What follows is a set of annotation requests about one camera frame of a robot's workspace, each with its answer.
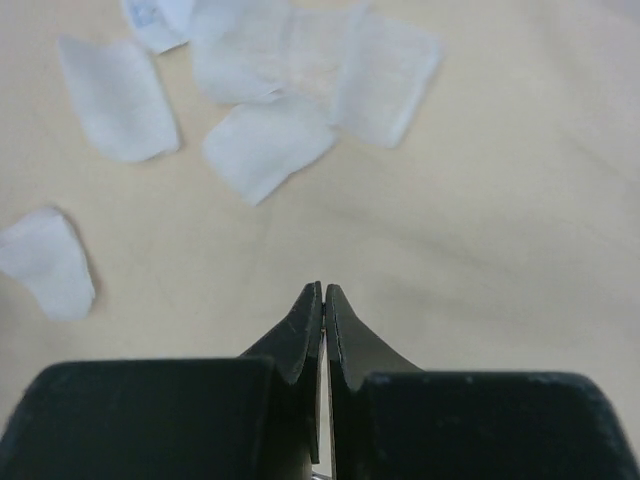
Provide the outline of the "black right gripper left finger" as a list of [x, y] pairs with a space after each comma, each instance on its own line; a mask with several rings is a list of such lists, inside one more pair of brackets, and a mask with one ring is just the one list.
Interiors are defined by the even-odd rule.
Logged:
[[319, 460], [322, 289], [235, 358], [58, 363], [1, 438], [5, 479], [308, 479]]

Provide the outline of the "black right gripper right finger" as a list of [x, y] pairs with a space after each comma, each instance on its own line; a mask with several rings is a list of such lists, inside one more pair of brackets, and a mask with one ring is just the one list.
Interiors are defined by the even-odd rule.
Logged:
[[325, 300], [338, 479], [635, 479], [604, 393], [566, 372], [424, 370]]

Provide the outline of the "white gauze pad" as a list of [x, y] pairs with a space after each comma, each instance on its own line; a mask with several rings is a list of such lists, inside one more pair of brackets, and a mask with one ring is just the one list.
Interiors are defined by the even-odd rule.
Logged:
[[1, 231], [1, 272], [54, 321], [87, 317], [96, 291], [84, 248], [65, 215], [43, 207]]

